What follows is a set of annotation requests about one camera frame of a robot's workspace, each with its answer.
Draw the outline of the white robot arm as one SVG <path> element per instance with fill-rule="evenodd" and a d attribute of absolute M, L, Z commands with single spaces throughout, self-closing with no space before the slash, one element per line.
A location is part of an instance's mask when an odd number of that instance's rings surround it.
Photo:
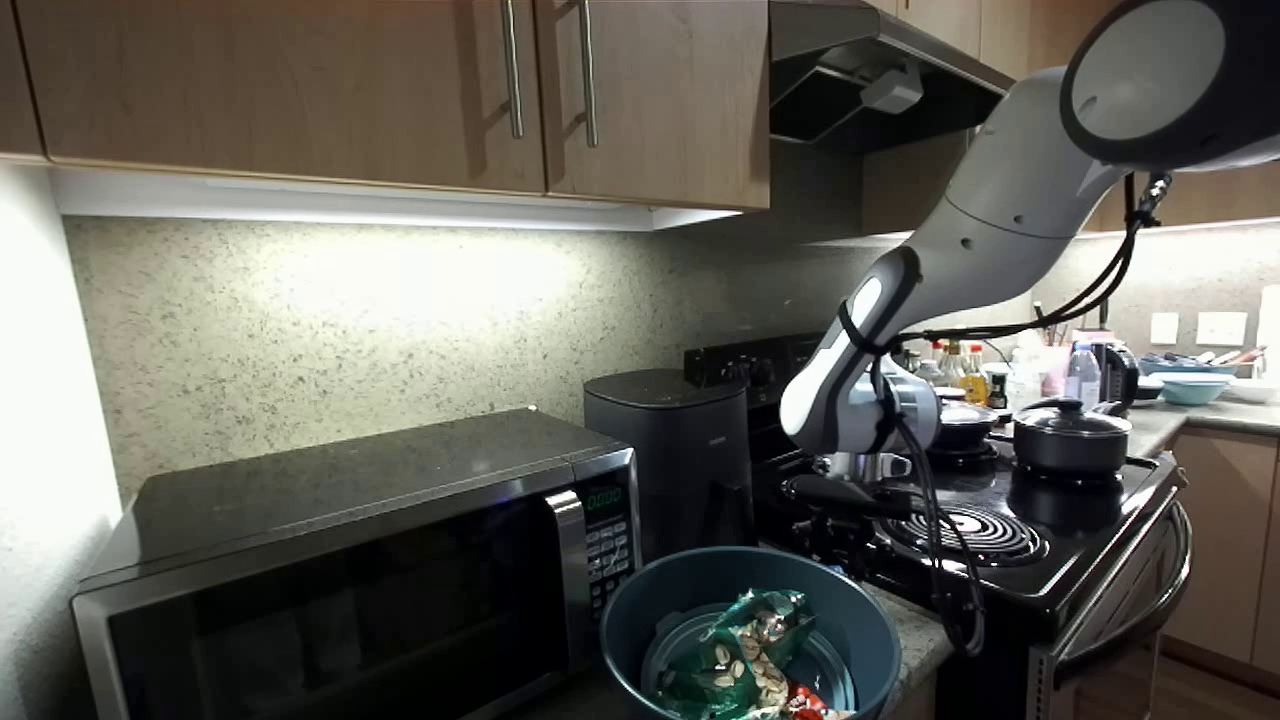
<path fill-rule="evenodd" d="M 1014 79 L 924 224 L 846 292 L 780 396 L 809 455 L 862 455 L 852 386 L 903 329 L 1026 292 L 1125 171 L 1277 159 L 1280 0 L 1118 0 L 1068 64 Z"/>

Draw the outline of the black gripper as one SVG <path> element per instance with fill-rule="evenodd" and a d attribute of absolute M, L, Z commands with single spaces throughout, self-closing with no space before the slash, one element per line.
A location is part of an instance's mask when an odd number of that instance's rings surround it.
<path fill-rule="evenodd" d="M 790 513 L 798 550 L 838 562 L 852 575 L 877 575 L 891 562 L 937 562 L 939 513 L 924 513 L 911 494 L 877 500 L 843 478 L 788 475 L 780 483 Z"/>

